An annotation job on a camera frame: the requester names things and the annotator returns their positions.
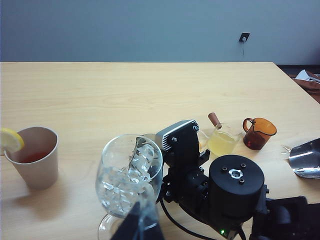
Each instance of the black cable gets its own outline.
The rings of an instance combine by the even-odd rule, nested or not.
[[[198,233],[195,233],[193,231],[190,231],[189,229],[185,228],[184,226],[180,225],[176,220],[173,219],[173,217],[170,215],[170,213],[168,212],[166,206],[165,206],[165,203],[164,203],[164,199],[162,197],[160,197],[160,204],[161,204],[161,207],[165,213],[165,215],[167,216],[167,218],[174,224],[176,225],[178,228],[180,228],[181,230],[185,231],[187,234],[190,234],[196,238],[199,238],[199,239],[204,239],[204,240],[216,240],[214,238],[210,238],[208,236],[203,236],[203,235],[200,235]]]
[[[238,228],[238,234],[239,234],[241,240],[246,240],[245,232],[244,232],[244,230],[242,229],[242,227],[240,227],[240,226],[239,226],[239,228]]]

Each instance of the brown glass jug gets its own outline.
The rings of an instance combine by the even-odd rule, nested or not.
[[[257,117],[257,118],[246,118],[243,121],[242,127],[246,132],[243,142],[244,144],[252,150],[260,150],[269,140],[269,138],[277,133],[277,128],[272,122],[267,119]]]

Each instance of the lemon slice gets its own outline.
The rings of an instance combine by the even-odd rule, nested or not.
[[[16,131],[4,127],[1,128],[0,144],[1,155],[4,155],[4,150],[14,153],[25,146],[24,140]]]

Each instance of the gray wall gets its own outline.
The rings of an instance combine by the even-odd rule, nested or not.
[[[1,61],[320,64],[319,13],[320,0],[1,0]]]

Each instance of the cable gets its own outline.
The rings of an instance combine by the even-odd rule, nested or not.
[[[168,212],[166,206],[165,206],[165,203],[164,203],[164,199],[161,197],[160,198],[160,204],[161,204],[161,207],[165,213],[165,215],[167,216],[167,218],[174,224],[176,225],[178,228],[180,228],[181,230],[185,231],[187,234],[190,234],[196,238],[199,238],[199,239],[204,239],[204,240],[216,240],[214,238],[210,238],[208,236],[203,236],[203,235],[200,235],[198,233],[195,233],[193,231],[190,231],[189,229],[185,228],[184,226],[180,225],[176,220],[173,219],[173,217],[170,215],[170,213]]]
[[[240,226],[239,226],[239,228],[238,228],[238,234],[239,234],[241,240],[246,240],[245,232],[244,232],[244,230],[242,229],[242,227],[240,227]]]
[[[246,37],[244,36],[242,38],[242,48],[243,48],[243,57],[245,57],[245,43],[246,43],[247,39]]]

